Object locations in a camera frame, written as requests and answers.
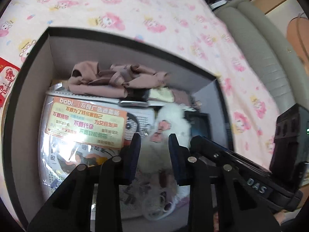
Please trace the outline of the white fluffy heart plush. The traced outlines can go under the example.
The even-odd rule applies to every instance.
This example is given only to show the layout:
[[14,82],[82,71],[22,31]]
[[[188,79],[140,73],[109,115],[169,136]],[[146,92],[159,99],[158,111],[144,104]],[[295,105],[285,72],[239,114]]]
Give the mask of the white fluffy heart plush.
[[138,170],[149,180],[150,190],[143,195],[141,210],[147,220],[155,221],[169,216],[188,202],[189,186],[178,186],[172,169],[169,136],[175,134],[179,145],[188,147],[191,125],[185,119],[181,106],[169,103],[157,113],[148,136],[141,142]]

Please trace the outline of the red printed packet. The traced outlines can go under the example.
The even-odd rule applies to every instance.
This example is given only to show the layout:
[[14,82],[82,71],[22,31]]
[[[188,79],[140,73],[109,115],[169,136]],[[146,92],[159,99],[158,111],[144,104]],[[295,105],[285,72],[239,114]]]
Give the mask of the red printed packet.
[[3,107],[20,68],[0,58],[0,107]]

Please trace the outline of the small black box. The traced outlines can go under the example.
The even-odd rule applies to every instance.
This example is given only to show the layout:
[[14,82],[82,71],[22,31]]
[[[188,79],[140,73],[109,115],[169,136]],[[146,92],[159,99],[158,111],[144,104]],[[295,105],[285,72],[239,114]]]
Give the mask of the small black box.
[[191,136],[201,136],[211,139],[211,126],[208,114],[185,111],[185,119],[191,125]]

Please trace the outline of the brown folded cloth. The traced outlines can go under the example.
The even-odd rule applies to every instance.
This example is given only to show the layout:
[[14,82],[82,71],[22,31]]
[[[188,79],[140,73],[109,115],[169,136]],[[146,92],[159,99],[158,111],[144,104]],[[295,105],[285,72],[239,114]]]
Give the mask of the brown folded cloth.
[[77,95],[127,98],[138,90],[156,89],[166,84],[168,74],[141,64],[113,64],[100,70],[97,62],[76,64],[66,87]]

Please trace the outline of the grey padded bed headboard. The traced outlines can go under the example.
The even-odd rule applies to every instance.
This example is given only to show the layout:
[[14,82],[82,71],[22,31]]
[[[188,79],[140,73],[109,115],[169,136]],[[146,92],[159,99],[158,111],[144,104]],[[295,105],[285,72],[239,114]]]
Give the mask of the grey padded bed headboard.
[[232,0],[214,14],[225,25],[280,113],[308,108],[308,76],[292,45],[250,0]]

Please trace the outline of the pink cartoon print blanket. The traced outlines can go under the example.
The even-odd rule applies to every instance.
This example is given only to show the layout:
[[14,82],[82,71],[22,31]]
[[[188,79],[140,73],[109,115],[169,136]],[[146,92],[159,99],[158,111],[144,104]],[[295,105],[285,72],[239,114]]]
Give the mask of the pink cartoon print blanket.
[[[278,107],[231,30],[203,0],[12,0],[1,22],[12,23],[1,37],[1,57],[18,67],[49,26],[63,26],[145,43],[217,75],[236,151],[270,166]],[[241,124],[250,129],[238,132]]]

